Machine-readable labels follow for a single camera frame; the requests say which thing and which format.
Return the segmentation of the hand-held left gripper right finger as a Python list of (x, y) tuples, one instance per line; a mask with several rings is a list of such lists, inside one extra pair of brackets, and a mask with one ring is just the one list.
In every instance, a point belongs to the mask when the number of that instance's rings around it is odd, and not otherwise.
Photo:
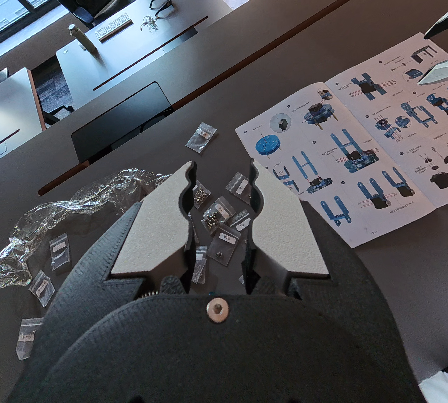
[(257, 160), (250, 160), (249, 223), (242, 271), (245, 291), (252, 294), (268, 277), (281, 292), (293, 278), (328, 279), (325, 264), (300, 200)]

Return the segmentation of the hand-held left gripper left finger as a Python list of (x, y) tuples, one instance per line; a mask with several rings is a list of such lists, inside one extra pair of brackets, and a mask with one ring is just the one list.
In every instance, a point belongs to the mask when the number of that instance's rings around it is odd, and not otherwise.
[(196, 246), (188, 213), (196, 179), (197, 164), (188, 161), (142, 200), (112, 277), (144, 277), (156, 291), (165, 277), (175, 276), (189, 292)]

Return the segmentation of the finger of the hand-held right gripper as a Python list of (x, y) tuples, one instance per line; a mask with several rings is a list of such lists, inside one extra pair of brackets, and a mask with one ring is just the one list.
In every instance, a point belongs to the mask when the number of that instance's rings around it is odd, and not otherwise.
[(430, 39), (448, 29), (448, 13), (442, 16), (431, 28), (424, 34), (424, 39)]
[(448, 79), (448, 61), (432, 66), (417, 82), (418, 85), (434, 84)]

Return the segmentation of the pile of small screw bags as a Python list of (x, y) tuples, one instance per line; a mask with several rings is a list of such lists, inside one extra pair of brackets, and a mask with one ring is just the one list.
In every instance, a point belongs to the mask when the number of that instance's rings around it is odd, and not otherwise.
[[(28, 358), (31, 347), (35, 346), (36, 359), (42, 360), (44, 354), (49, 354), (54, 357), (53, 361), (57, 361), (89, 328), (137, 296), (145, 278), (112, 277), (111, 270), (142, 200), (132, 205), (79, 259), (55, 295), (45, 317), (22, 320), (16, 348), (20, 360)], [(234, 210), (223, 197), (205, 211), (202, 223), (214, 238), (208, 250), (195, 242), (194, 283), (201, 283), (200, 277), (205, 276), (202, 270), (206, 255), (224, 266), (228, 265), (241, 237), (238, 228), (245, 228), (250, 222), (246, 210), (236, 217), (232, 217), (233, 214)], [(85, 220), (91, 215), (72, 215), (57, 226), (67, 226), (68, 219), (75, 216)], [(52, 269), (64, 269), (71, 261), (68, 234), (57, 233), (56, 238), (50, 240), (48, 236), (51, 231), (53, 229), (47, 232), (43, 241), (49, 241)], [(40, 246), (35, 254), (41, 251)], [(29, 290), (42, 304), (47, 304), (55, 292), (50, 278), (42, 271), (31, 280)]]

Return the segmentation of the dark grey desk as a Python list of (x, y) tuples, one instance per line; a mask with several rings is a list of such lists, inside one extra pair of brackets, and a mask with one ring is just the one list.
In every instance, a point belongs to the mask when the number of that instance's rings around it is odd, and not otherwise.
[[(446, 12), (447, 0), (250, 0), (3, 157), (1, 249), (27, 211), (132, 167), (165, 175), (194, 160), (219, 197), (237, 171), (249, 172), (238, 126)], [(176, 111), (80, 170), (71, 134), (154, 81)], [(185, 144), (202, 121), (218, 134), (199, 155)], [(417, 380), (447, 366), (447, 207), (355, 251), (388, 301)], [(1, 289), (1, 402), (27, 362), (15, 352), (21, 320), (42, 311), (28, 286)]]

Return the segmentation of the grey office desk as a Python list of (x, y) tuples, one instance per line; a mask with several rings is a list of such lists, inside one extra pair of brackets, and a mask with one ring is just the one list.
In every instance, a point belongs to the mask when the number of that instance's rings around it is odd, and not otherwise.
[(0, 156), (46, 129), (31, 71), (22, 68), (0, 84)]
[(137, 0), (103, 22), (127, 13), (133, 25), (102, 43), (95, 29), (87, 31), (86, 36), (98, 49), (95, 55), (83, 50), (77, 40), (57, 51), (75, 108), (89, 103), (232, 11), (223, 0), (172, 0), (173, 8), (156, 22), (158, 31), (140, 31), (144, 17), (154, 15), (150, 1)]

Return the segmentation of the crumpled clear plastic wrap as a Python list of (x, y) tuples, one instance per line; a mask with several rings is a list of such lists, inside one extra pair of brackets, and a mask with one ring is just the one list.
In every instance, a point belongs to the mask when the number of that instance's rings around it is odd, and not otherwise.
[(122, 170), (79, 189), (69, 200), (40, 204), (27, 211), (14, 225), (8, 245), (1, 250), (0, 288), (31, 283), (27, 260), (57, 224), (72, 215), (93, 215), (108, 204), (117, 215), (123, 215), (169, 177), (137, 168)]

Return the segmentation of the printed instruction booklet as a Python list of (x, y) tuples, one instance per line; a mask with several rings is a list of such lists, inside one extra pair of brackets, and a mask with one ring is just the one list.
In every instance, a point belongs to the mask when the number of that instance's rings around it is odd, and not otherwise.
[(447, 52), (422, 33), (236, 128), (250, 157), (352, 247), (447, 204)]

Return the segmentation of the metal water bottle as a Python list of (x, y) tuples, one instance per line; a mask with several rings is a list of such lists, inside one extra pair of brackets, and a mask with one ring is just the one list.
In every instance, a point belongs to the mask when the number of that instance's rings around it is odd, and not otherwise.
[(91, 54), (98, 53), (98, 49), (96, 48), (96, 46), (75, 24), (70, 24), (68, 26), (68, 30), (70, 32), (70, 36), (74, 37), (78, 41), (83, 50), (86, 50)]

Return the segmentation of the white keyboard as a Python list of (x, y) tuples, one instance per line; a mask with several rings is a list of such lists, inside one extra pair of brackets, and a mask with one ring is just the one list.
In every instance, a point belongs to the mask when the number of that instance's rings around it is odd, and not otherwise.
[(97, 25), (94, 32), (98, 41), (102, 43), (130, 25), (133, 25), (132, 19), (127, 13), (122, 13), (111, 21)]

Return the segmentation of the person's white t-shirt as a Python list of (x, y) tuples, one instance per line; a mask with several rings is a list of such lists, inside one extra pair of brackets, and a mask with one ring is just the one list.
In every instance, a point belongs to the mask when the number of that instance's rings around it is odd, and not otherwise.
[(437, 372), (430, 378), (423, 380), (419, 388), (428, 403), (448, 402), (448, 373)]

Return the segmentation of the black sunglasses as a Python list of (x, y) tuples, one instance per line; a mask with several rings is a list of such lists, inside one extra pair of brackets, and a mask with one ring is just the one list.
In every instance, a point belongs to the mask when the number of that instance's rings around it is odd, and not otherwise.
[(174, 8), (172, 0), (151, 0), (149, 4), (150, 10), (154, 11), (152, 19), (157, 21), (162, 17), (162, 14), (170, 8)]

